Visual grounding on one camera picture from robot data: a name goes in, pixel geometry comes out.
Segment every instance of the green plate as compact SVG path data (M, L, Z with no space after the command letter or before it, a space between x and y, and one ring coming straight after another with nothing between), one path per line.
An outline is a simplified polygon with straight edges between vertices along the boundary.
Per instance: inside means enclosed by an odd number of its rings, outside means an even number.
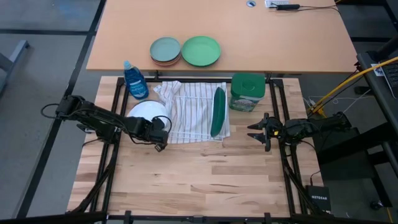
M213 116L211 117L210 136L216 137L223 127L226 112L226 97L222 88L218 87L214 94Z
M194 66L211 65L217 61L220 54L220 45L210 37L192 37L182 46L182 57Z

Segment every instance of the bottle cap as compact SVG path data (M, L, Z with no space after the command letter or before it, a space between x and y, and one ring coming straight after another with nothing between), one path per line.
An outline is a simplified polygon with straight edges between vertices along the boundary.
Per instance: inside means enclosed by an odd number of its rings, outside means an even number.
M130 62L129 61L124 61L124 69L125 70L129 70L129 69L131 69L131 64L130 64Z

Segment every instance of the dish soap bottle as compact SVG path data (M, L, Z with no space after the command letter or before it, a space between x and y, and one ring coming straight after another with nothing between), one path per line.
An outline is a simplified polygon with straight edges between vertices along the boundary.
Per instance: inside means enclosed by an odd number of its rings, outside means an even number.
M148 97L149 91L147 83L142 73L137 67L133 67L129 61L124 62L124 81L126 87L129 88L131 95L142 100Z

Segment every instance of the stack of plates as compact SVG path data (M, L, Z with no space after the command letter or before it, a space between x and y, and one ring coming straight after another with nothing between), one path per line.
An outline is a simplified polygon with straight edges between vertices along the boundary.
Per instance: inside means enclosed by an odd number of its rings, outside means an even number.
M180 43L172 37L159 38L150 46L150 56L160 66L169 66L178 62L181 58L180 51Z
M215 39L206 36L188 39L182 50L178 40L172 37L159 38L150 46L152 60L161 66L173 65L182 56L189 64L204 67L215 63L220 55L220 45Z

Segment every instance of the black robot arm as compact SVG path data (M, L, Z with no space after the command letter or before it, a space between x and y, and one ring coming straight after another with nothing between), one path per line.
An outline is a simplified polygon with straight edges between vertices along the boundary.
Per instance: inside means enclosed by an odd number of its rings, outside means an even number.
M264 113L264 119L257 124L248 126L249 129L263 130L264 133L249 133L248 135L266 144L266 151L271 149L271 138L280 139L284 144L297 145L303 138L312 137L316 133L329 130L343 130L350 128L347 117L339 112L324 119L290 119L282 124L277 118Z
M155 144L160 152L167 145L169 134L164 131L165 124L159 118L148 121L144 118L123 117L106 109L95 106L81 96L66 96L55 111L56 118L79 121L82 130L94 130L99 139L108 143L115 142L118 128L134 139Z

